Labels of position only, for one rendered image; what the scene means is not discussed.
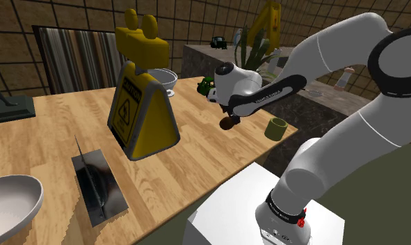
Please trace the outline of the brown round object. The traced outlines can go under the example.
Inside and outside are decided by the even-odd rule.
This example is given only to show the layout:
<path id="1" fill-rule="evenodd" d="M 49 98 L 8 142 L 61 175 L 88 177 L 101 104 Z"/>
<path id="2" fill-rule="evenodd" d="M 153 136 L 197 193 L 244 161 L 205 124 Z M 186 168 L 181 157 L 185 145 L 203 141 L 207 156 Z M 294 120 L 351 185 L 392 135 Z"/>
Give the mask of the brown round object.
<path id="1" fill-rule="evenodd" d="M 220 122 L 219 126 L 223 130 L 229 130 L 235 126 L 235 122 L 230 117 L 224 117 Z"/>

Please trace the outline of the olive green cup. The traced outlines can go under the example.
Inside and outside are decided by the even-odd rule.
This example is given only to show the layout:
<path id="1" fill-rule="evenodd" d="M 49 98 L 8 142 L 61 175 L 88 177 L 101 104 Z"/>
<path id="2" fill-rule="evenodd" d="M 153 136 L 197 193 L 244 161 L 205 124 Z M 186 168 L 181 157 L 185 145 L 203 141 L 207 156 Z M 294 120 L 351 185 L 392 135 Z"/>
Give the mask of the olive green cup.
<path id="1" fill-rule="evenodd" d="M 271 118 L 268 122 L 264 135 L 272 141 L 280 141 L 284 136 L 288 123 L 281 118 Z"/>

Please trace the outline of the green leafy plant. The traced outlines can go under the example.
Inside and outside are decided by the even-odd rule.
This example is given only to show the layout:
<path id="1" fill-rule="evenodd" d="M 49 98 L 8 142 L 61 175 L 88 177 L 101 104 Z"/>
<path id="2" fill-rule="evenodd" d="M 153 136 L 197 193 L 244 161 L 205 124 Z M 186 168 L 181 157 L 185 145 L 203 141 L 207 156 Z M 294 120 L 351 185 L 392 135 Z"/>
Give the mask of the green leafy plant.
<path id="1" fill-rule="evenodd" d="M 270 47 L 270 41 L 269 39 L 263 39 L 265 30 L 260 29 L 254 37 L 249 56 L 246 56 L 248 31 L 249 28 L 247 26 L 244 26 L 241 29 L 240 39 L 234 46 L 234 63 L 237 67 L 244 70 L 257 72 L 263 63 L 270 61 L 272 58 L 277 58 L 277 55 L 266 55 L 266 52 Z"/>

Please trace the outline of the dark green toy car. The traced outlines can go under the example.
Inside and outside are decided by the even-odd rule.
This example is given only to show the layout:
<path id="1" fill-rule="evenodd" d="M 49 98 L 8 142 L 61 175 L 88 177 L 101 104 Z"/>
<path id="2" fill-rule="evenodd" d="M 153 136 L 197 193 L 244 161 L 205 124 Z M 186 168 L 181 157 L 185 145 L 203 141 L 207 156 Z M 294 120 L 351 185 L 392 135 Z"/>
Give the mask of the dark green toy car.
<path id="1" fill-rule="evenodd" d="M 210 42 L 210 47 L 215 49 L 227 49 L 227 41 L 221 36 L 213 37 Z"/>

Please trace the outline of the yellow caution sign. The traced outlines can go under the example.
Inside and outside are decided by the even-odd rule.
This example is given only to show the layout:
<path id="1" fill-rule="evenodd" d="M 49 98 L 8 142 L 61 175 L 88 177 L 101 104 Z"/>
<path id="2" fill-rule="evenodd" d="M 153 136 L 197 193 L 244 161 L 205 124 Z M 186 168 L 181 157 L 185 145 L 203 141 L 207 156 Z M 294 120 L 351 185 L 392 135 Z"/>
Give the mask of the yellow caution sign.
<path id="1" fill-rule="evenodd" d="M 121 68 L 107 125 L 132 161 L 167 150 L 180 140 L 167 90 L 131 61 Z"/>

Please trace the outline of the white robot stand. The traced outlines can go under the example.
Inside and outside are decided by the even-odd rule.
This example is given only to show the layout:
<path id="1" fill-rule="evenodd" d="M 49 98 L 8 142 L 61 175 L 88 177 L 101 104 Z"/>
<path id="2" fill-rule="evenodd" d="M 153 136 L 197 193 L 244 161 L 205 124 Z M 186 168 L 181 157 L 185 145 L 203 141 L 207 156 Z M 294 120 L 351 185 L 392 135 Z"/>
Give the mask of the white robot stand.
<path id="1" fill-rule="evenodd" d="M 255 210 L 279 177 L 252 163 L 220 185 L 188 218 L 182 245 L 293 245 L 280 232 L 261 230 Z M 312 200 L 307 205 L 311 227 L 308 245 L 342 245 L 345 221 Z"/>

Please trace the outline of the tall yellow floor sign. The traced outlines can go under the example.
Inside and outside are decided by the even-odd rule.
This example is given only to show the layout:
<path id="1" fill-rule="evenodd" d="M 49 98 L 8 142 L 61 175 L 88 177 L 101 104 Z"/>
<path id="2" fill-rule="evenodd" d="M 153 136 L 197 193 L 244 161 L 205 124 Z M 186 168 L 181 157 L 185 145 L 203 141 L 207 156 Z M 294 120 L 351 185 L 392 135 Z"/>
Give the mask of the tall yellow floor sign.
<path id="1" fill-rule="evenodd" d="M 279 49 L 280 17 L 281 5 L 277 2 L 268 0 L 248 31 L 247 44 L 253 47 L 255 36 L 261 29 L 265 29 L 266 38 L 269 40 L 270 44 L 265 55 L 270 55 L 275 49 Z"/>

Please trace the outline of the dark statue on base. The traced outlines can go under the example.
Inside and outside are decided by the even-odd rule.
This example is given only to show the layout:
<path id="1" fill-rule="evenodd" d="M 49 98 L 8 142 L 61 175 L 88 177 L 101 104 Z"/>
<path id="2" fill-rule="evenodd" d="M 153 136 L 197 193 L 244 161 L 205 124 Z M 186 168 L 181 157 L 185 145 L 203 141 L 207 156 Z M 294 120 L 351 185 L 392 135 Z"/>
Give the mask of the dark statue on base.
<path id="1" fill-rule="evenodd" d="M 5 97 L 0 91 L 0 123 L 32 117 L 35 117 L 35 107 L 31 97 Z"/>

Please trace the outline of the large white bowl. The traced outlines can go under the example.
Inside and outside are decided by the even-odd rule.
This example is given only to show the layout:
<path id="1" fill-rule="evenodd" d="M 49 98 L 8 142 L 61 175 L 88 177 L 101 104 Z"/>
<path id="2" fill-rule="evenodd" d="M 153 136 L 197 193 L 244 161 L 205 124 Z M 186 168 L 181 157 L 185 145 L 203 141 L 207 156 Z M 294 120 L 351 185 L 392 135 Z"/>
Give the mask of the large white bowl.
<path id="1" fill-rule="evenodd" d="M 0 177 L 0 244 L 26 227 L 44 199 L 41 181 L 30 175 Z"/>

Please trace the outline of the white pedestal bowl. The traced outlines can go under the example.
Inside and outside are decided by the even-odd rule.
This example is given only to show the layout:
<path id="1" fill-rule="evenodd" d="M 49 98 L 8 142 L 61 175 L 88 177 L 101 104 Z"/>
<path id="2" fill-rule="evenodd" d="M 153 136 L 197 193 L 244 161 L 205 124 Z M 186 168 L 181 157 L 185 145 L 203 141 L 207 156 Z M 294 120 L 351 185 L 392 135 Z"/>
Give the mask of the white pedestal bowl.
<path id="1" fill-rule="evenodd" d="M 178 79 L 176 73 L 166 68 L 148 70 L 148 73 L 163 85 L 166 89 L 168 97 L 172 97 L 175 94 L 173 88 L 175 87 Z"/>

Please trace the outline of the striped wall picture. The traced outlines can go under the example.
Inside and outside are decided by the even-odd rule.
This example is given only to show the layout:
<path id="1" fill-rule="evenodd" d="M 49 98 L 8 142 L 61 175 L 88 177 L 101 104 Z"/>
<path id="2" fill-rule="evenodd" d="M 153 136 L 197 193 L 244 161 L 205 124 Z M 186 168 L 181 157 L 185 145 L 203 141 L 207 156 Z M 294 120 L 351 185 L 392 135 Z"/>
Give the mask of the striped wall picture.
<path id="1" fill-rule="evenodd" d="M 115 87 L 127 61 L 114 32 L 33 25 L 50 93 Z"/>

